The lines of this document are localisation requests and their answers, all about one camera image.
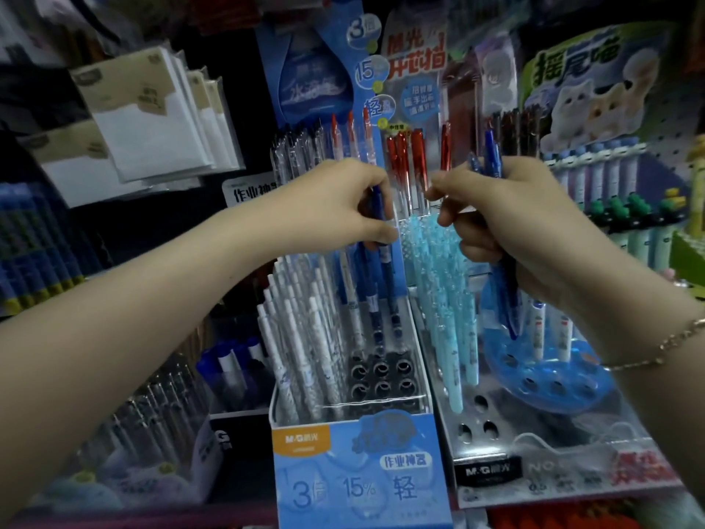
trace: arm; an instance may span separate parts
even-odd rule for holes
[[[396,239],[357,211],[375,185],[391,216],[382,169],[323,163],[0,325],[0,523],[244,276],[289,252]]]
[[[438,222],[454,225],[476,262],[508,252],[532,297],[566,312],[604,363],[652,359],[705,309],[612,243],[577,209],[540,161],[504,158],[508,179],[458,167],[434,178],[430,199],[448,198]],[[459,213],[466,206],[479,211]],[[705,503],[705,333],[658,367],[614,373],[622,392],[690,492]]]

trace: person's left hand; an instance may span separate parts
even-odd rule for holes
[[[387,219],[392,219],[392,194],[384,169],[356,159],[324,161],[304,176],[239,207],[251,210],[266,230],[277,256],[294,252],[327,252],[358,241],[391,243],[398,231],[370,219],[366,198],[379,186]]]

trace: forearm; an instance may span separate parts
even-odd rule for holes
[[[705,316],[700,303],[637,260],[623,252],[609,256],[586,269],[569,301],[571,315],[604,363],[652,359],[665,338]],[[705,334],[698,334],[669,351],[665,365],[614,373],[639,419],[701,504],[704,347]]]
[[[251,208],[216,214],[0,325],[0,523],[269,259]]]

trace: hand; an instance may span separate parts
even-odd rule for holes
[[[301,176],[263,197],[250,209],[267,230],[274,254],[326,252],[358,241],[391,243],[398,231],[366,213],[370,187],[379,186],[387,219],[393,218],[392,195],[384,169],[356,159],[324,161]]]
[[[532,297],[558,307],[584,269],[623,255],[565,194],[541,161],[504,157],[506,179],[465,165],[436,173],[426,196],[447,197],[438,224],[453,224],[460,250],[473,262],[495,263],[506,251],[517,260],[517,280]],[[477,212],[460,213],[468,206]]]

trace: cat cutout sign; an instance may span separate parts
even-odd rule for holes
[[[610,26],[539,52],[523,73],[524,107],[551,111],[541,152],[558,153],[639,130],[673,25]]]

